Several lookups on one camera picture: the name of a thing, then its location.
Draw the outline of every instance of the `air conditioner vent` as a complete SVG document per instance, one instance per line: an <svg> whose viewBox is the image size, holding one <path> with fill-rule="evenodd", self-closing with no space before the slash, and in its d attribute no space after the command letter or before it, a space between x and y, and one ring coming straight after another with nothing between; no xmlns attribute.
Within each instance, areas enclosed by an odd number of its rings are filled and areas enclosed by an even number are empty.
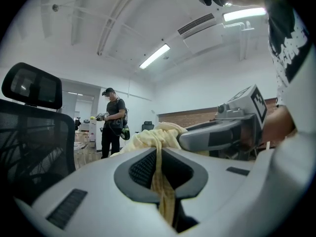
<svg viewBox="0 0 316 237"><path fill-rule="evenodd" d="M190 24L187 24L186 26L180 28L180 29L178 30L178 33L179 33L180 35L182 35L182 34L186 33L188 30L190 30L190 29L192 29L192 28L194 28L194 27L196 27L196 26L198 26L198 25L200 25L200 24L202 24L202 23L204 23L204 22L206 22L206 21L209 21L209 20L211 20L211 19L213 19L213 18L214 18L214 16L213 16L212 13L207 14L207 15L201 17L201 18L198 18L198 19L195 20L195 21L192 21Z"/></svg>

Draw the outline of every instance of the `black t-shirt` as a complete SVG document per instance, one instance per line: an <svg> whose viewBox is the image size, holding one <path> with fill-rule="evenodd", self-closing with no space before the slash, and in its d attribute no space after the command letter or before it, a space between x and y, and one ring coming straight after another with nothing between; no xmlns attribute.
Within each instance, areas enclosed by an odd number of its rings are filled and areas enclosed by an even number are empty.
<svg viewBox="0 0 316 237"><path fill-rule="evenodd" d="M312 40L296 11L285 0L265 0L269 15L269 50L276 69L276 105L309 53Z"/></svg>
<svg viewBox="0 0 316 237"><path fill-rule="evenodd" d="M107 112L109 115L114 115L119 113L119 110L125 110L125 102L123 99L118 98L115 101L111 101L107 105ZM122 129L123 128L123 118L109 120L105 122L105 127L111 127L112 129Z"/></svg>

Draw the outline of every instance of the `chair headrest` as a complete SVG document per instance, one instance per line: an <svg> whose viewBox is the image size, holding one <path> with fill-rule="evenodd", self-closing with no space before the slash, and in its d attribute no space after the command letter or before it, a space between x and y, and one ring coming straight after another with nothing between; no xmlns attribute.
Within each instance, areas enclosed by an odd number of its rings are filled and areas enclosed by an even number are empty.
<svg viewBox="0 0 316 237"><path fill-rule="evenodd" d="M1 89L4 96L31 105L59 109L63 104L61 80L23 62L9 70Z"/></svg>

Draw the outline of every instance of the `person's arm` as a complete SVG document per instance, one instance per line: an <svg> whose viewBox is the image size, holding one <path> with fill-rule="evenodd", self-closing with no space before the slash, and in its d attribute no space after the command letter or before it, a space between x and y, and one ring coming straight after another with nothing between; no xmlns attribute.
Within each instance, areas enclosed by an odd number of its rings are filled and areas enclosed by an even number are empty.
<svg viewBox="0 0 316 237"><path fill-rule="evenodd" d="M262 142L283 140L294 129L291 114L286 106L280 106L272 114L267 116L263 127Z"/></svg>
<svg viewBox="0 0 316 237"><path fill-rule="evenodd" d="M116 114L107 116L106 117L106 121L114 120L114 119L120 119L120 118L124 117L124 115L125 115L125 109L122 109L122 110L119 110L118 113L116 113Z"/></svg>

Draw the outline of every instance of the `black pants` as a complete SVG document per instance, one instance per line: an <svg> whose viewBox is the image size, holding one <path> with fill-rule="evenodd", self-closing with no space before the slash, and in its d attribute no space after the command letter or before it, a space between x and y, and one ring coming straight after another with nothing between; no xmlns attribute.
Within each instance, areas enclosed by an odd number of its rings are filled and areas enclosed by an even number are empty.
<svg viewBox="0 0 316 237"><path fill-rule="evenodd" d="M109 127L104 127L102 132L102 157L109 157L110 144L112 143L111 154L119 152L119 135L122 129L111 129Z"/></svg>

